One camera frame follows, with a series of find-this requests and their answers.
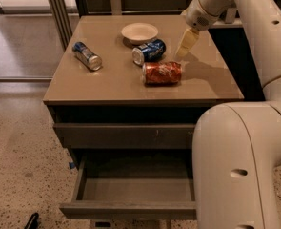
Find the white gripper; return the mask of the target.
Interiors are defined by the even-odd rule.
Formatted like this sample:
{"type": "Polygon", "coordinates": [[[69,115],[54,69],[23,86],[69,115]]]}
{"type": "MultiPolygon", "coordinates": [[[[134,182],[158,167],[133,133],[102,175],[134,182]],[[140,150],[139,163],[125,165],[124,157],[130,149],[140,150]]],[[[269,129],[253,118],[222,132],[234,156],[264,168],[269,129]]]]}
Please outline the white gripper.
{"type": "Polygon", "coordinates": [[[178,43],[175,57],[186,56],[199,39],[199,31],[206,31],[216,21],[215,16],[205,12],[199,0],[192,0],[186,9],[186,23],[192,28],[185,29],[178,43]]]}

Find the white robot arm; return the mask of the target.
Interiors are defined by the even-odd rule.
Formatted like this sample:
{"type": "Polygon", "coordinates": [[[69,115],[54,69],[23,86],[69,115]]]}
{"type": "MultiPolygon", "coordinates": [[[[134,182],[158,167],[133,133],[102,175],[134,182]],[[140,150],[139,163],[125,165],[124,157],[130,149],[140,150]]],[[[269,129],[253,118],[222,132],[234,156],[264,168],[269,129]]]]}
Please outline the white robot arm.
{"type": "Polygon", "coordinates": [[[281,10],[273,0],[193,0],[203,31],[237,8],[265,98],[225,103],[199,118],[192,139],[198,229],[280,229],[273,170],[281,165],[281,10]]]}

